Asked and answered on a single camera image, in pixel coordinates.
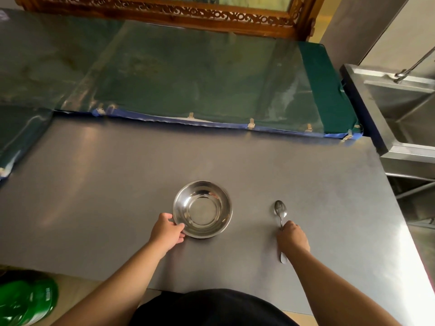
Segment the person's black clothing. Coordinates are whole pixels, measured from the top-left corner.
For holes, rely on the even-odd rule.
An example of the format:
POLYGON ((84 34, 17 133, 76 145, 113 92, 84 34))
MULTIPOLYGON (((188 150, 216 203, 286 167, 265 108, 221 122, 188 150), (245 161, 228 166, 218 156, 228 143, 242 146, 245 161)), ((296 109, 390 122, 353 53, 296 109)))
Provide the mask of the person's black clothing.
POLYGON ((256 296, 230 289, 163 291, 139 306, 128 326, 299 326, 256 296))

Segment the carved wooden frame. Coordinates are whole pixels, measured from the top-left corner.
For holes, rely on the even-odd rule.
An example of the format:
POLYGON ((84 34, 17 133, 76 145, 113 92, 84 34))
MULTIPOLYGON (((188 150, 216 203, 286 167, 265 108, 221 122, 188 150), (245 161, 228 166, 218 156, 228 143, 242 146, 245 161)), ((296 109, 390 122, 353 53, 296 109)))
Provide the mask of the carved wooden frame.
POLYGON ((286 10, 182 0, 14 0, 25 11, 308 41, 325 0, 290 0, 286 10))

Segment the steel sink stand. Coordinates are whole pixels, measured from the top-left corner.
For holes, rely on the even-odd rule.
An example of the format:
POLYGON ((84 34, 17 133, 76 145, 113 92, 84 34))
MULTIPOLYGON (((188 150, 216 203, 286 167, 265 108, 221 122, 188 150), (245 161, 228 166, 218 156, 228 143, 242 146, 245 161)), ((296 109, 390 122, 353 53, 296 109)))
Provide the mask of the steel sink stand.
POLYGON ((435 163, 381 157, 408 225, 435 230, 435 163))

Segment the metal rod with hook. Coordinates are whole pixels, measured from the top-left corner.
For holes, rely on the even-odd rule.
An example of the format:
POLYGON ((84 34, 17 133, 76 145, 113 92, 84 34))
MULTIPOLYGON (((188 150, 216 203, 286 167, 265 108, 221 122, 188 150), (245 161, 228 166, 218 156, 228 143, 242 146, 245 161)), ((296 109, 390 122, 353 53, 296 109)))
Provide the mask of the metal rod with hook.
POLYGON ((408 69, 403 69, 402 71, 396 73, 393 77, 393 82, 394 83, 400 83, 402 82, 405 78, 408 77, 408 75, 414 71, 424 60, 426 60, 433 52, 435 52, 435 46, 432 47, 432 49, 430 49, 426 54, 424 54, 424 56, 421 57, 421 59, 419 59, 414 65, 412 65, 410 68, 408 69))

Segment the person's right hand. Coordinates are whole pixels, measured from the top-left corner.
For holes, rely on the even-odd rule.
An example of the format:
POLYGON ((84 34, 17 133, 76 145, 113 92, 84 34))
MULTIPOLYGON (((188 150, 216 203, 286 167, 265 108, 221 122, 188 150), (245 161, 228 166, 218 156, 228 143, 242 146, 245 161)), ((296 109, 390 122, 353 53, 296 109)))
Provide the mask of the person's right hand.
POLYGON ((300 254, 310 254, 311 248, 305 232, 294 221, 288 220, 283 227, 285 248, 283 251, 289 261, 300 254))

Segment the green plastic container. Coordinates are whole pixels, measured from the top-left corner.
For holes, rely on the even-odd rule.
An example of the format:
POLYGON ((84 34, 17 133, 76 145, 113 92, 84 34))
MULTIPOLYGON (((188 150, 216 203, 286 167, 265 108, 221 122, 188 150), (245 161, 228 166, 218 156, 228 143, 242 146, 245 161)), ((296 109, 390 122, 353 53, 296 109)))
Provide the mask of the green plastic container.
POLYGON ((51 314, 59 297, 58 285, 33 270, 0 270, 0 326, 30 326, 51 314))

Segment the stainless steel sink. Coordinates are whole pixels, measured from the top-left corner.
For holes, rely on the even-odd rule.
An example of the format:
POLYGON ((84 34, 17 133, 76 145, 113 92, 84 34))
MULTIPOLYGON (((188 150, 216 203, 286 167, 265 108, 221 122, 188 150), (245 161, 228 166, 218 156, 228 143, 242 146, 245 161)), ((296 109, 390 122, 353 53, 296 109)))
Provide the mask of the stainless steel sink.
POLYGON ((435 164, 435 79, 345 64, 344 90, 384 158, 435 164))

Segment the person's left forearm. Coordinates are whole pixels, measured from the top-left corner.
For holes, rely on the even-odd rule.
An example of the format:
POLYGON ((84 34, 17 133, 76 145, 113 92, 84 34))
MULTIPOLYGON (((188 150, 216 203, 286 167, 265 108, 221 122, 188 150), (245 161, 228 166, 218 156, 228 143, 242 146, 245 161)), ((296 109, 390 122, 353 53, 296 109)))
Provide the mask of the person's left forearm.
POLYGON ((184 240, 150 240, 112 276, 52 326, 127 326, 138 308, 156 267, 165 254, 184 240))

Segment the person's left hand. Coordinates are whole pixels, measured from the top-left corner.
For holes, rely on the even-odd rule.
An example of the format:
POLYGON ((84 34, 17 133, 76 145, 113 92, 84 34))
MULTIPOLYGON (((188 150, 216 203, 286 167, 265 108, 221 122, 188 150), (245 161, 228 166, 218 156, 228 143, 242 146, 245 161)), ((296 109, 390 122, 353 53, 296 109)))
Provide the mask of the person's left hand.
POLYGON ((157 247, 163 254, 166 254, 174 246, 183 242, 185 237, 184 227, 184 223, 162 222, 161 213, 151 231, 149 243, 157 247))

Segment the landscape painting panel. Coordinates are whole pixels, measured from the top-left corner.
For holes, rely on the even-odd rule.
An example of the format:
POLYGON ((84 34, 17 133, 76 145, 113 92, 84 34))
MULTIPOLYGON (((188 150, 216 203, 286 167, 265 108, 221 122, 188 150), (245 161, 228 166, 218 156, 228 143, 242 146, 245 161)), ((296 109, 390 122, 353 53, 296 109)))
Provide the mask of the landscape painting panel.
POLYGON ((287 11, 292 0, 177 0, 254 8, 262 10, 287 11))

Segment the person's right forearm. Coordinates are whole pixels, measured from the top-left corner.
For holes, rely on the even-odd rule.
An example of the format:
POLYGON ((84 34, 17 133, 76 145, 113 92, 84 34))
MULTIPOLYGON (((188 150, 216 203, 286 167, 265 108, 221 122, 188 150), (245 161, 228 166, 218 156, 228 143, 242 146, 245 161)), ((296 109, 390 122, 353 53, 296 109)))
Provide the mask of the person's right forearm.
POLYGON ((379 304, 305 249, 285 250, 318 326, 401 326, 379 304))

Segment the blue cloth edge strip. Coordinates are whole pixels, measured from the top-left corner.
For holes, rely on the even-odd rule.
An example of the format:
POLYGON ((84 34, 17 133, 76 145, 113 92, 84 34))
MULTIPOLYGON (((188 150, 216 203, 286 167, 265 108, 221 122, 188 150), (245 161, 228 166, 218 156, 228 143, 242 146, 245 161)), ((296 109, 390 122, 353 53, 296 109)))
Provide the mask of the blue cloth edge strip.
MULTIPOLYGON (((106 115, 108 117, 114 118, 123 118, 123 119, 131 119, 131 120, 139 120, 143 122, 161 122, 168 124, 180 124, 180 125, 191 125, 191 126, 199 126, 199 127, 209 127, 209 128, 220 128, 220 129, 238 129, 238 130, 248 130, 246 124, 234 124, 234 123, 221 123, 221 122, 210 122, 205 120, 194 119, 193 121, 189 121, 188 118, 179 118, 179 117, 166 117, 166 116, 156 116, 156 115, 147 115, 142 113, 137 113, 133 111, 126 111, 122 109, 116 108, 106 108, 104 109, 106 115)), ((282 135, 297 135, 302 137, 324 137, 324 138, 334 138, 342 140, 343 137, 347 135, 345 133, 318 133, 312 132, 311 134, 305 133, 303 131, 292 131, 285 129, 274 129, 272 127, 261 126, 255 123, 255 128, 252 131, 258 132, 268 132, 268 133, 276 133, 282 135)), ((353 138, 351 140, 358 140, 363 137, 363 132, 357 132, 355 129, 352 130, 353 138)))

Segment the stainless steel spoon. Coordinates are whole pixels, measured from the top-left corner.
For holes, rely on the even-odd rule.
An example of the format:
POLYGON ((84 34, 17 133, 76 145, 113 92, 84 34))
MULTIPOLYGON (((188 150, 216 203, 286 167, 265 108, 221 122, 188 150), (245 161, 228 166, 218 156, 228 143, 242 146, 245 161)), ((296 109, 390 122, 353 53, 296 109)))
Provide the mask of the stainless steel spoon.
MULTIPOLYGON (((275 201, 274 204, 274 211, 275 214, 279 217, 280 219, 280 230, 283 230, 284 227, 284 220, 285 217, 287 215, 287 208, 285 206, 285 204, 281 201, 281 200, 277 200, 275 201)), ((285 256, 285 254, 283 252, 280 252, 280 262, 282 264, 286 264, 287 263, 287 257, 285 256)))

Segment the stainless steel bowl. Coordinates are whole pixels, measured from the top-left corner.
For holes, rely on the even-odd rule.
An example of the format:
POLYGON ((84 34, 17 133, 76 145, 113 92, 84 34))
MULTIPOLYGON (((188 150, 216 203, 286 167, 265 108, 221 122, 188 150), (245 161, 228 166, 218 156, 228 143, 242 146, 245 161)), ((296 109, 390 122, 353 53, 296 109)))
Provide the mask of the stainless steel bowl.
POLYGON ((228 227, 233 213, 231 197, 220 185, 195 180, 183 186, 172 205, 172 220, 184 224, 185 235, 208 239, 228 227))

